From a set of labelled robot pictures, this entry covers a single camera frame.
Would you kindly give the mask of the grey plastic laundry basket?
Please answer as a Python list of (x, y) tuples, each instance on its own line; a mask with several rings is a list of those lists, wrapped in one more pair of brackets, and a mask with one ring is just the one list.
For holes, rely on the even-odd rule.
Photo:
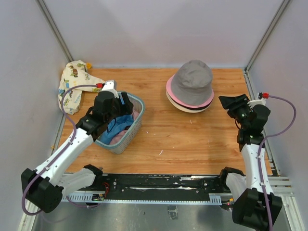
[(145, 104), (143, 100), (140, 98), (128, 93), (129, 100), (133, 103), (133, 116), (134, 122), (133, 124), (127, 129), (116, 135), (111, 142), (111, 145), (104, 144), (99, 141), (99, 138), (94, 142), (96, 145), (109, 150), (114, 154), (121, 154), (130, 144), (134, 136), (137, 134), (138, 130), (141, 127), (142, 115), (145, 111)]

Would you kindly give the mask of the blue bucket hat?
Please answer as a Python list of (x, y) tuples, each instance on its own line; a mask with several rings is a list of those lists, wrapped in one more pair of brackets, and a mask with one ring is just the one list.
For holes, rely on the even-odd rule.
[(112, 139), (120, 132), (127, 130), (133, 122), (132, 115), (117, 117), (108, 124), (107, 130), (100, 136), (99, 141), (111, 145)]

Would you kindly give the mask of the pink bucket hat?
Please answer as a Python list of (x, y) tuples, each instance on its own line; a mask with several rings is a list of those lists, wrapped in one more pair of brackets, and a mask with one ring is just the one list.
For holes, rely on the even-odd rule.
[(202, 74), (196, 77), (186, 77), (174, 74), (166, 84), (166, 92), (177, 103), (198, 108), (209, 104), (214, 99), (212, 77)]

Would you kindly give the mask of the beige bucket hat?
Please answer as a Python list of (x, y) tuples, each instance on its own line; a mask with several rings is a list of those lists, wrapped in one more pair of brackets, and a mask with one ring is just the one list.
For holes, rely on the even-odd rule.
[(171, 104), (172, 104), (175, 108), (177, 108), (177, 109), (179, 109), (179, 110), (181, 110), (181, 111), (183, 111), (183, 112), (186, 112), (186, 113), (193, 113), (193, 114), (195, 114), (195, 113), (200, 113), (200, 112), (205, 111), (205, 110), (210, 106), (210, 104), (209, 104), (209, 105), (207, 105), (206, 107), (204, 107), (204, 108), (202, 108), (202, 109), (193, 110), (193, 109), (191, 109), (191, 108), (186, 108), (186, 107), (184, 107), (184, 106), (182, 106), (182, 105), (176, 103), (176, 102), (170, 97), (170, 95), (169, 95), (167, 92), (166, 92), (166, 96), (167, 96), (168, 100), (171, 102)]

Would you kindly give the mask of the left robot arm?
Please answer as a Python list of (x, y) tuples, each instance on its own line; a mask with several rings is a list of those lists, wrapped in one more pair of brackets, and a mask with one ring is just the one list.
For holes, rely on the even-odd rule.
[(79, 172), (66, 177), (63, 174), (75, 159), (108, 129), (112, 120), (132, 112), (133, 103), (126, 92), (99, 92), (94, 105), (73, 125), (72, 134), (62, 146), (35, 170), (27, 168), (23, 171), (23, 211), (32, 215), (26, 209), (26, 200), (40, 211), (50, 213), (64, 196), (84, 187), (90, 187), (94, 191), (100, 189), (103, 185), (103, 172), (93, 165), (86, 165)]

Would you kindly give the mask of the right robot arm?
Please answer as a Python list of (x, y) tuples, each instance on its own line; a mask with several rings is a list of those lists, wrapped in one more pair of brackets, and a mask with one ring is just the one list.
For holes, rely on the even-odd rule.
[(265, 106), (268, 95), (249, 100), (243, 94), (236, 97), (219, 96), (220, 103), (230, 118), (240, 126), (237, 143), (245, 163), (245, 174), (228, 169), (218, 180), (223, 192), (234, 198), (232, 220), (234, 223), (256, 231), (270, 231), (282, 208), (282, 200), (275, 196), (269, 183), (265, 164), (265, 142), (262, 133), (270, 115)]

